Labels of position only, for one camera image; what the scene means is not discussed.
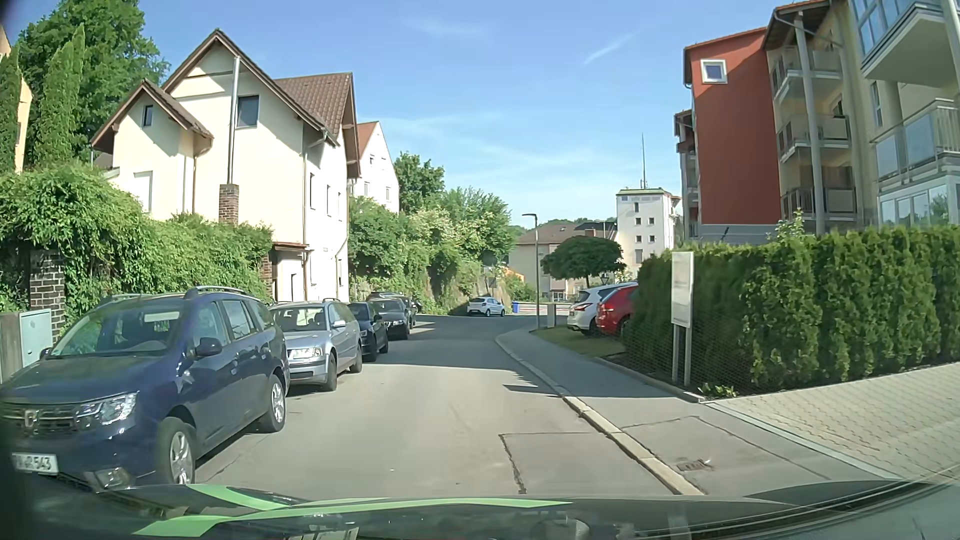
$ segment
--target white car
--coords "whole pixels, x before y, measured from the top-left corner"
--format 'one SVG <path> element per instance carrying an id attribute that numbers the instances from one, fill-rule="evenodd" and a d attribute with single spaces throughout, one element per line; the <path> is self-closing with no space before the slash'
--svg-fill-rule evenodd
<path id="1" fill-rule="evenodd" d="M 584 335 L 596 335 L 598 333 L 597 305 L 616 289 L 627 285 L 636 285 L 636 282 L 600 285 L 580 291 L 577 300 L 570 306 L 569 314 L 566 315 L 566 327 L 581 331 Z"/>
<path id="2" fill-rule="evenodd" d="M 497 302 L 495 298 L 485 296 L 482 298 L 472 298 L 467 302 L 467 315 L 473 313 L 482 313 L 489 317 L 491 315 L 503 316 L 507 312 L 507 307 Z"/>

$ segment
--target hedge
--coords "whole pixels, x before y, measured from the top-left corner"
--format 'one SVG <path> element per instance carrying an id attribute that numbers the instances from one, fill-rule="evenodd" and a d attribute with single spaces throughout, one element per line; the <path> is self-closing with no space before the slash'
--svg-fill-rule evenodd
<path id="1" fill-rule="evenodd" d="M 63 254 L 66 317 L 109 294 L 242 288 L 267 299 L 260 261 L 265 226 L 233 226 L 182 214 L 157 221 L 102 171 L 79 164 L 0 176 L 0 308 L 25 308 L 33 249 Z"/>
<path id="2" fill-rule="evenodd" d="M 958 248 L 955 226 L 781 229 L 760 246 L 693 248 L 691 387 L 769 392 L 960 358 Z M 673 351 L 670 274 L 669 252 L 640 267 L 624 336 L 622 361 L 661 378 Z"/>

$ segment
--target sign post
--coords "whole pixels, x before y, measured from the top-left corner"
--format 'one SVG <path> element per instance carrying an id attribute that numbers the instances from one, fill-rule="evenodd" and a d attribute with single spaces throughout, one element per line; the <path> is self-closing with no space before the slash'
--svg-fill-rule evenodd
<path id="1" fill-rule="evenodd" d="M 675 251 L 671 254 L 670 322 L 673 323 L 672 381 L 677 382 L 680 371 L 680 327 L 683 327 L 684 386 L 690 385 L 690 350 L 693 343 L 693 252 Z"/>

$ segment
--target sky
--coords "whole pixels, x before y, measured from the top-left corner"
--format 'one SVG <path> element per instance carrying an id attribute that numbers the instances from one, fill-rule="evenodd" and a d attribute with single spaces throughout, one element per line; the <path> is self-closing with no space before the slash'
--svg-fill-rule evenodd
<path id="1" fill-rule="evenodd" d="M 515 224 L 615 215 L 615 192 L 680 194 L 683 49 L 766 26 L 774 0 L 140 0 L 176 68 L 221 28 L 275 78 L 351 71 L 393 158 L 509 205 Z M 14 0 L 11 41 L 57 0 Z"/>

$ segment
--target sign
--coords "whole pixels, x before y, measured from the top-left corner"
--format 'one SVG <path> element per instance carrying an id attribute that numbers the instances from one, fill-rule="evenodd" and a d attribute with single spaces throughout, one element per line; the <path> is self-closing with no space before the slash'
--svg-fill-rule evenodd
<path id="1" fill-rule="evenodd" d="M 693 319 L 693 252 L 675 251 L 671 255 L 670 319 L 677 326 L 690 328 Z"/>

